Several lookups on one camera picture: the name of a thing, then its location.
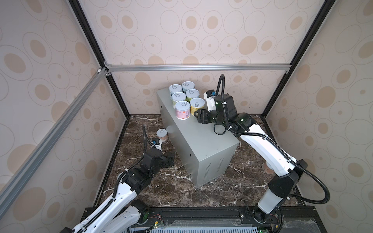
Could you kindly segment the pink label can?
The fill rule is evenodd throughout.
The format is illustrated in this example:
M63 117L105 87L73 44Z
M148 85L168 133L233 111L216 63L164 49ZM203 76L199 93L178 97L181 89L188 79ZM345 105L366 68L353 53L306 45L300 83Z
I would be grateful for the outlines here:
M175 105L176 117L180 120L186 120L190 117L190 103L187 101L177 102Z

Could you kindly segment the light green label can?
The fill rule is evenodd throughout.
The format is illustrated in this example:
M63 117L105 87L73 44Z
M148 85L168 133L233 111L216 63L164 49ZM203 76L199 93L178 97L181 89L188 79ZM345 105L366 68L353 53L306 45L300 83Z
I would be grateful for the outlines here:
M184 92L175 92L172 94L172 102L173 102L173 108L176 108L176 104L180 101L186 100L186 94Z

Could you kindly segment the teal label can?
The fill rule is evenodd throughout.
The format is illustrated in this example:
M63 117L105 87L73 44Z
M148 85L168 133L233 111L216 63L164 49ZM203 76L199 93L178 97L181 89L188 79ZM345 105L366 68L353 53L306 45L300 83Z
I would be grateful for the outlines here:
M169 86L169 93L170 93L170 99L173 100L173 94L178 93L178 92L183 92L182 91L182 86L179 84L172 84Z
M185 81L181 84L181 86L182 86L183 92L186 92L190 89L194 89L195 88L195 83L192 82L192 81Z

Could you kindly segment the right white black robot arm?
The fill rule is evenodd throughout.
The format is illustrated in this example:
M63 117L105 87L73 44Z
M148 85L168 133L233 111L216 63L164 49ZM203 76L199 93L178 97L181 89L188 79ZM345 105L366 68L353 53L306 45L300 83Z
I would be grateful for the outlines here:
M251 210L252 217L258 223L265 223L274 209L280 208L290 197L317 205L330 201L327 186L307 170L306 161L297 160L285 152L249 114L237 113L233 97L225 93L224 75L219 77L217 89L206 92L204 98L207 101L207 108L194 113L197 121L201 124L212 123L214 126L222 126L225 132L239 136L254 148L265 159L267 166L275 172L268 189ZM322 200L311 200L292 193L303 174L312 178L323 189Z

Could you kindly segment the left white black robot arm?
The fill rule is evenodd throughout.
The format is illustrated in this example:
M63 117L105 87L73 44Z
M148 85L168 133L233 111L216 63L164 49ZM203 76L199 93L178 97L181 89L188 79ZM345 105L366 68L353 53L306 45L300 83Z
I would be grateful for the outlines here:
M122 233L137 223L147 221L149 207L135 198L163 168L174 166L174 154L163 153L150 140L142 126L144 149L141 158L120 174L113 193L88 217L74 228L65 227L62 233Z

